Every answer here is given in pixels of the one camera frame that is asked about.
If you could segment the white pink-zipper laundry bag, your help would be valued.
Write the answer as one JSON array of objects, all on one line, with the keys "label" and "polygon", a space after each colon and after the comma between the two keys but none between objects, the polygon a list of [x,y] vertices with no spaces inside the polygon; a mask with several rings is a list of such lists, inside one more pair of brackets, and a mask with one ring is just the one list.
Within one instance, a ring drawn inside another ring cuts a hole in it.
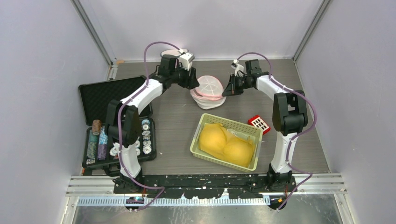
[{"label": "white pink-zipper laundry bag", "polygon": [[200,108],[209,110],[224,104],[224,87],[216,77],[201,76],[198,82],[199,86],[190,90],[190,94]]}]

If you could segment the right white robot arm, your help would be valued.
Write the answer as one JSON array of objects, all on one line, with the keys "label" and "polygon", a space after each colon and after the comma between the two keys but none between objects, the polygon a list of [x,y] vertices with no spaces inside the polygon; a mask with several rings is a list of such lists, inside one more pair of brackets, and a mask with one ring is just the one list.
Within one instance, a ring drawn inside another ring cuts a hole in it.
[{"label": "right white robot arm", "polygon": [[266,188],[280,191],[292,184],[292,157],[298,134],[308,124],[304,92],[294,91],[262,71],[259,61],[249,60],[241,65],[235,59],[231,67],[228,85],[222,96],[236,96],[245,89],[255,88],[273,100],[272,124],[277,132],[276,149],[265,178]]}]

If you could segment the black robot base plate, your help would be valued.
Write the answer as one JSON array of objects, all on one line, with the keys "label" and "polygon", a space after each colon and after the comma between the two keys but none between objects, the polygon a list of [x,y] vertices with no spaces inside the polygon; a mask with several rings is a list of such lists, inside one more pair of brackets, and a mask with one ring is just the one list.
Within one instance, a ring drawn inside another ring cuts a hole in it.
[{"label": "black robot base plate", "polygon": [[113,183],[115,194],[139,194],[150,199],[219,199],[224,193],[230,199],[260,198],[263,193],[285,197],[297,184],[294,177],[270,183],[265,174],[143,175],[138,183],[120,176]]}]

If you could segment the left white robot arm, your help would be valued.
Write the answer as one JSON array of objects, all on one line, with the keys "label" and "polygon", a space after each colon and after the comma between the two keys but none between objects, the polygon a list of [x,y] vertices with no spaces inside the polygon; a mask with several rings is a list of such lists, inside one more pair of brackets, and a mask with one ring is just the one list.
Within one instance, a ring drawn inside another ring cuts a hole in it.
[{"label": "left white robot arm", "polygon": [[118,144],[120,172],[126,177],[125,187],[132,193],[142,190],[143,180],[138,177],[141,166],[134,147],[142,133],[140,114],[154,99],[161,96],[173,84],[186,89],[199,86],[196,69],[192,66],[195,56],[183,52],[179,56],[163,55],[154,73],[131,95],[122,100],[112,100],[107,109],[105,132]]}]

